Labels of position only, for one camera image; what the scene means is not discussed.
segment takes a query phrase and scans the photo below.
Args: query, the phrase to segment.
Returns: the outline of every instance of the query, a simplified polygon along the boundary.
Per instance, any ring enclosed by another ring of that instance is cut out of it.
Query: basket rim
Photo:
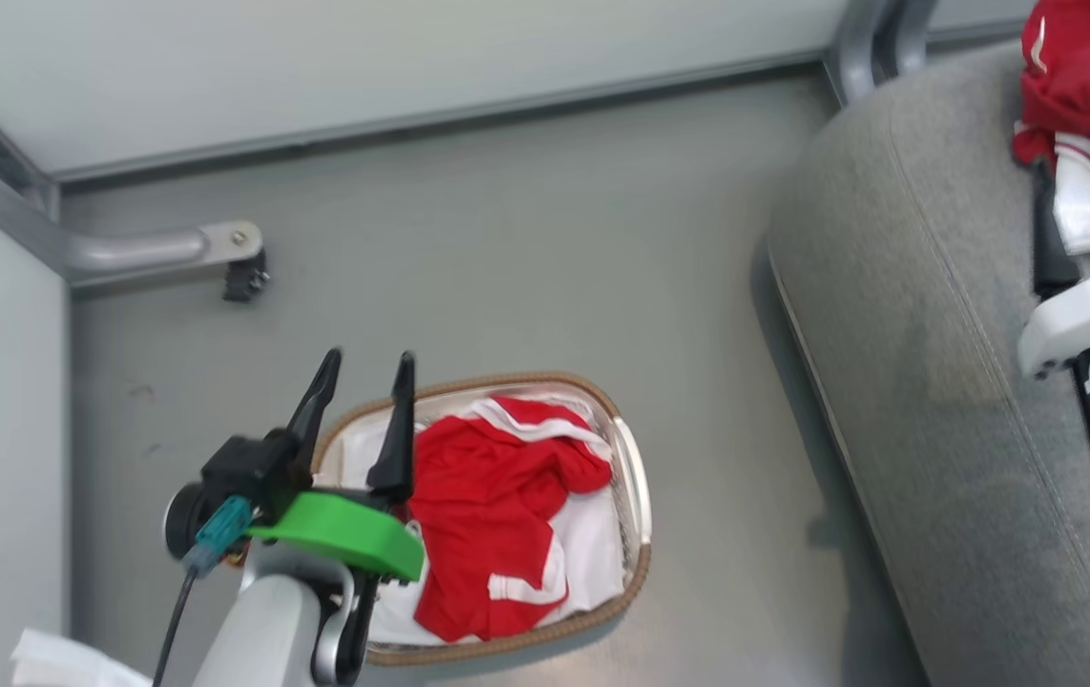
[[[592,382],[589,382],[586,378],[579,377],[579,375],[570,373],[564,373],[562,371],[537,371],[537,373],[526,374],[484,375],[484,377],[470,377],[459,379],[459,382],[434,384],[419,388],[414,393],[414,401],[427,399],[427,397],[433,396],[443,396],[445,394],[479,390],[479,388],[489,386],[540,383],[559,383],[576,386],[580,388],[580,390],[588,391],[589,395],[592,395],[593,399],[603,406],[605,412],[609,413],[609,417],[620,418],[618,406],[614,403],[614,400],[611,400],[609,395],[605,394],[601,387],[596,386]],[[368,417],[371,413],[379,412],[379,410],[389,408],[392,408],[391,397],[387,397],[386,399],[370,400],[366,403],[351,408],[340,418],[337,418],[336,421],[328,426],[328,430],[324,431],[317,441],[317,447],[315,447],[315,453],[312,456],[312,473],[315,474],[318,472],[319,466],[322,466],[324,457],[326,457],[328,447],[332,444],[332,441],[337,438],[337,435],[341,434],[346,427],[358,421],[358,419]],[[537,627],[537,629],[526,631],[523,635],[501,637],[488,640],[488,642],[472,644],[446,644],[444,647],[423,647],[409,649],[409,651],[387,651],[387,649],[380,649],[378,644],[367,644],[367,661],[370,661],[372,665],[396,668],[396,666],[428,665],[437,664],[437,662],[475,660],[475,658],[516,652],[519,651],[519,649],[526,649],[529,647],[555,642],[555,640],[558,639],[570,637],[572,635],[579,635],[581,631],[592,630],[595,627],[605,625],[605,623],[615,620],[615,618],[618,618],[625,613],[626,608],[631,605],[633,598],[638,596],[638,592],[642,590],[642,584],[646,582],[646,574],[649,572],[650,565],[651,544],[650,542],[642,542],[640,553],[638,553],[638,566],[633,569],[633,575],[631,579],[629,579],[629,582],[626,583],[626,590],[622,591],[622,594],[605,601],[605,603],[597,606],[597,608],[590,610],[588,613],[572,614],[571,617],[567,617],[561,622],[555,622],[545,627]]]

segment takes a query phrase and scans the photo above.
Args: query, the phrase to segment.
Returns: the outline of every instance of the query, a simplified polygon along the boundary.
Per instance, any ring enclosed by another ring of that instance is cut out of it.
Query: gray fabric
[[[1090,451],[1070,381],[1021,377],[1030,186],[1015,45],[821,134],[772,260],[931,683],[1090,684]]]

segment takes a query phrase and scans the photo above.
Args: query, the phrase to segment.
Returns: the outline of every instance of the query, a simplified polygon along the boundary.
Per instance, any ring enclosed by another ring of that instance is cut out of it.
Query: oval basket
[[[514,652],[555,639],[591,630],[609,623],[632,603],[651,564],[651,498],[646,475],[642,473],[642,458],[633,435],[614,405],[609,395],[586,378],[564,373],[535,373],[476,377],[419,388],[414,400],[414,417],[419,422],[431,423],[467,408],[480,397],[501,395],[523,399],[561,401],[568,408],[589,419],[592,430],[609,443],[614,467],[614,503],[618,510],[620,539],[622,539],[622,569],[626,590],[619,596],[605,601],[586,613],[571,614],[562,620],[537,627],[524,635],[502,637],[489,642],[443,644],[441,647],[414,647],[414,644],[367,644],[367,660],[374,665],[410,666],[435,662],[472,660],[496,653]],[[343,444],[348,431],[361,430],[373,423],[388,422],[392,400],[372,400],[351,409],[319,436],[312,460],[312,472],[317,484],[340,485],[344,465]]]

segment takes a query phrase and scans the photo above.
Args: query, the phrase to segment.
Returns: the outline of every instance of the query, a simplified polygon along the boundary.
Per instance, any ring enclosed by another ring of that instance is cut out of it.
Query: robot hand
[[[391,515],[413,495],[413,355],[401,357],[391,422],[366,491],[312,483],[319,422],[340,367],[332,349],[287,427],[262,439],[232,436],[205,463],[201,482],[171,501],[165,542],[189,575],[154,687],[193,579],[221,557],[244,557],[243,581],[195,687],[353,684],[380,583],[417,581],[422,544]],[[235,504],[243,527],[220,544],[218,520],[231,525]]]

